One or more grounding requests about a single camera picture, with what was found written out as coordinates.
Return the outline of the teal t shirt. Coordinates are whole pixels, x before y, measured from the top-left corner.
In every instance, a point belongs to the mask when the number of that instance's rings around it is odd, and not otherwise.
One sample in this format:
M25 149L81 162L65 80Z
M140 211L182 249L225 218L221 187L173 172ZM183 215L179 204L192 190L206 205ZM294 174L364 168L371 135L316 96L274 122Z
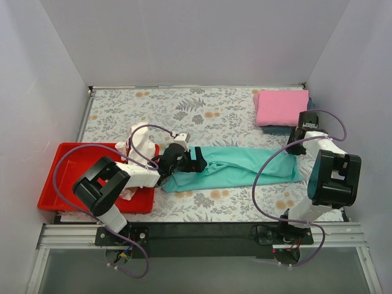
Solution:
M202 146L207 166L201 173L175 173L162 190L166 193L190 190L252 186L262 165L275 150L238 146ZM257 185L295 183L302 180L296 157L282 152L263 169Z

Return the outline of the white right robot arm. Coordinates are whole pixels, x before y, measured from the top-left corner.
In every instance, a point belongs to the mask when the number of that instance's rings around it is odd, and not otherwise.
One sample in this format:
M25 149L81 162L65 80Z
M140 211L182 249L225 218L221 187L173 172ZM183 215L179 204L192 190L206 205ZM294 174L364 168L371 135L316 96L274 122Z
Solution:
M298 125L292 129L287 149L289 154L310 154L314 166L307 185L307 195L287 209L278 225L277 235L285 243L310 234L310 224L333 209L352 206L360 179L361 158L335 145L327 131L319 128L315 111L302 111Z

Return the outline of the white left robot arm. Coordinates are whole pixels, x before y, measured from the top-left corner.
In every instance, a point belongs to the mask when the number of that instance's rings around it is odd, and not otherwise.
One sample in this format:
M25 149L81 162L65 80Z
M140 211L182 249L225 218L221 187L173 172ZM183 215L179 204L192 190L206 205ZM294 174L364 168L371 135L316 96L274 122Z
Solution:
M129 165L115 162L111 158L101 157L73 185L72 192L87 207L89 212L115 233L127 226L127 220L115 202L126 188L156 188L163 186L179 172L201 173L207 167L207 161L200 147L185 149L178 143L172 143L152 162L152 165Z

